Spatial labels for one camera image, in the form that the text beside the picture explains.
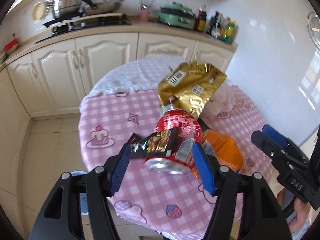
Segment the person's right hand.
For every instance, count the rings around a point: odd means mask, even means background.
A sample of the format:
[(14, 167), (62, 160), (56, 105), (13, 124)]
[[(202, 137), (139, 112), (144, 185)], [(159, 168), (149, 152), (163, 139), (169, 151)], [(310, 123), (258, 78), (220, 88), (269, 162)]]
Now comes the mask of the person's right hand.
[(304, 204), (300, 199), (296, 198), (294, 202), (294, 211), (296, 212), (296, 216), (291, 222), (288, 224), (289, 230), (291, 233), (295, 233), (300, 230), (305, 221), (307, 220), (311, 206), (309, 204)]

